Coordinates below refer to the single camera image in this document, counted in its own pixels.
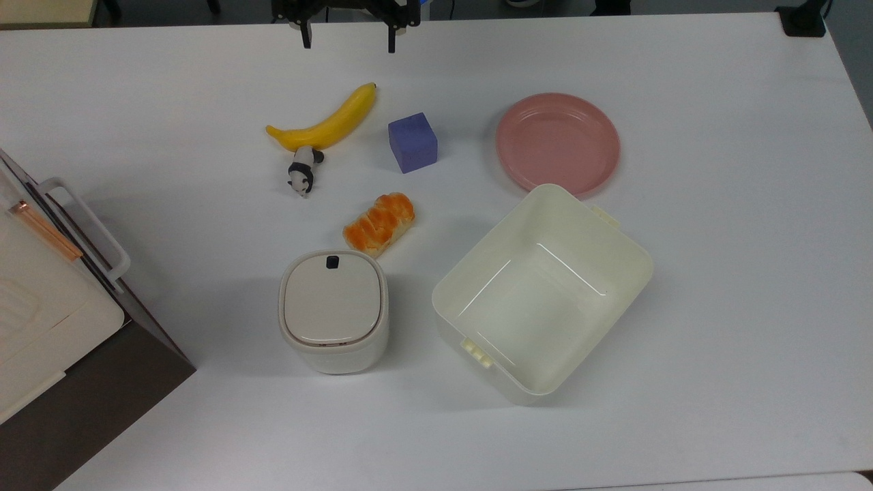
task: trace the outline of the panda figurine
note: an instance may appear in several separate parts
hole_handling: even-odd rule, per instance
[[[294,160],[288,168],[288,183],[297,194],[307,197],[309,191],[313,190],[315,182],[313,169],[315,164],[322,163],[324,160],[325,155],[309,145],[300,147],[294,152]]]

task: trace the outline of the banana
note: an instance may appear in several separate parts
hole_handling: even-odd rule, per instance
[[[335,113],[319,124],[304,129],[267,126],[267,134],[292,152],[306,145],[316,150],[326,149],[357,128],[373,108],[375,100],[376,84],[370,82],[358,87]]]

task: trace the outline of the toy bread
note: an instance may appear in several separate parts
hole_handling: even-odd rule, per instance
[[[416,219],[412,202],[403,193],[379,196],[373,206],[342,229],[349,247],[378,258]]]

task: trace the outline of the plastic storage box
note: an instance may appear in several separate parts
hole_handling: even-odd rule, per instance
[[[552,393],[651,278],[617,225],[538,186],[434,288],[440,335],[513,403]]]

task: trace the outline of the pink plate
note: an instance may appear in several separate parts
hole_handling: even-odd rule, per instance
[[[497,127],[497,154],[526,190],[553,183],[580,195],[605,183],[618,165],[618,132],[586,100],[540,93],[510,107]]]

